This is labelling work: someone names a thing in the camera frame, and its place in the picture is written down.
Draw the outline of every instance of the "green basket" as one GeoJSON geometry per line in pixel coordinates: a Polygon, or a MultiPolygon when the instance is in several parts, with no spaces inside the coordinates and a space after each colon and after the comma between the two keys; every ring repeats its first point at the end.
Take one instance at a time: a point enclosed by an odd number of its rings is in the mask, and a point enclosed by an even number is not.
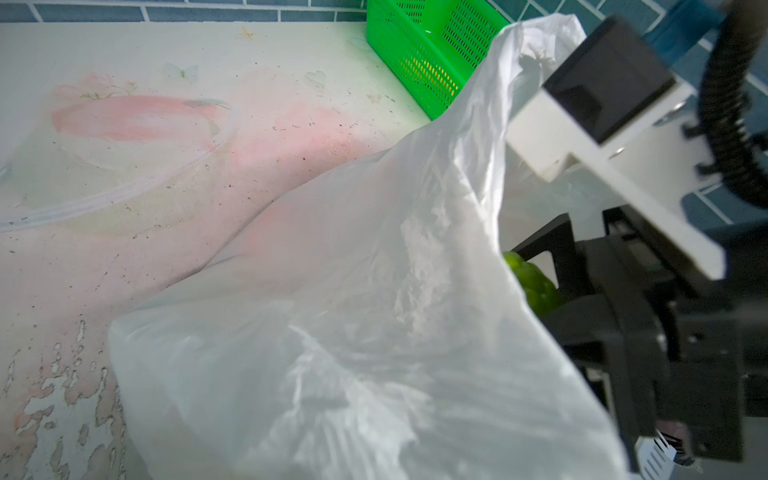
{"type": "Polygon", "coordinates": [[[486,0],[369,0],[368,43],[439,117],[509,25],[486,0]]]}

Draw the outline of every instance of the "worn table surface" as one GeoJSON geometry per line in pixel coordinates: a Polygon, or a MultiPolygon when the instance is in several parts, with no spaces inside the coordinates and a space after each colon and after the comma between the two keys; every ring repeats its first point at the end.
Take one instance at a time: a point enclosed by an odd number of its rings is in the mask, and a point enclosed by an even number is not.
{"type": "MultiPolygon", "coordinates": [[[[118,117],[143,108],[116,125],[150,136],[153,112],[169,98],[217,99],[237,113],[226,120],[234,131],[226,142],[163,185],[67,220],[0,230],[0,478],[147,477],[125,432],[108,328],[202,268],[282,193],[428,121],[364,28],[0,26],[0,167],[32,158],[32,196],[59,192],[50,171],[67,149],[75,151],[67,158],[103,153],[78,165],[94,178],[95,169],[119,174],[124,165],[110,162],[135,152],[144,164],[169,161],[140,135],[110,131],[114,118],[94,105],[118,117]],[[67,108],[85,117],[71,117],[64,131],[56,119],[67,108]],[[47,150],[35,150],[40,144],[47,150]]],[[[0,182],[22,176],[7,173],[0,182]]]]}

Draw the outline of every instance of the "green vegetable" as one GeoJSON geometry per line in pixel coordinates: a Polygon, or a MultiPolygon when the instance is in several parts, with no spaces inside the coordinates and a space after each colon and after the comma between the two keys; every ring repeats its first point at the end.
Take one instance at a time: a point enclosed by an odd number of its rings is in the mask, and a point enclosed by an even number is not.
{"type": "Polygon", "coordinates": [[[533,263],[526,262],[515,252],[505,253],[504,260],[507,260],[518,278],[528,299],[528,306],[536,315],[544,316],[563,304],[554,284],[533,263]]]}

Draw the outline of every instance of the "translucent plastic bag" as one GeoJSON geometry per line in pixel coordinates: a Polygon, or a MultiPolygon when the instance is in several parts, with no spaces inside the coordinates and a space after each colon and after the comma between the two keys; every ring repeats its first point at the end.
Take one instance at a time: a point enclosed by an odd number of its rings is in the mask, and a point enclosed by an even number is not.
{"type": "Polygon", "coordinates": [[[112,325],[155,480],[625,476],[498,246],[518,59],[583,38],[573,16],[506,28],[444,115],[283,195],[112,325]]]}

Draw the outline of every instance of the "white plastic bag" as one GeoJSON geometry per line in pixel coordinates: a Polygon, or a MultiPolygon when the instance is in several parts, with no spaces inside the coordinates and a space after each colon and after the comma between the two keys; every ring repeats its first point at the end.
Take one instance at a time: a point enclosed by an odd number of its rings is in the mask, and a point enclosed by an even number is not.
{"type": "Polygon", "coordinates": [[[282,196],[112,325],[155,480],[625,476],[498,246],[521,51],[556,66],[583,38],[573,16],[506,28],[444,115],[282,196]]]}

